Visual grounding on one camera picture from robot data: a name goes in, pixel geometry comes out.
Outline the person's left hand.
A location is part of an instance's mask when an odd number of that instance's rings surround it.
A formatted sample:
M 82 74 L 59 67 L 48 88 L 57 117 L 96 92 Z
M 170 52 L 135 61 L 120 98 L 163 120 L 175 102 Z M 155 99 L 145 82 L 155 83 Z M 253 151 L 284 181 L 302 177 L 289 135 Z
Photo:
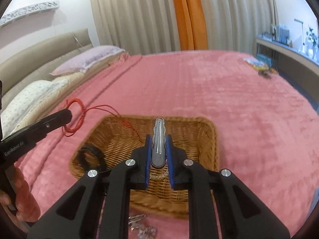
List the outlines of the person's left hand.
M 1 190 L 1 205 L 12 222 L 22 229 L 22 222 L 36 222 L 40 217 L 40 207 L 34 196 L 31 194 L 28 183 L 26 182 L 21 170 L 15 167 L 14 184 L 16 186 L 16 207 L 17 213 L 13 215 L 8 210 L 11 199 L 7 193 Z

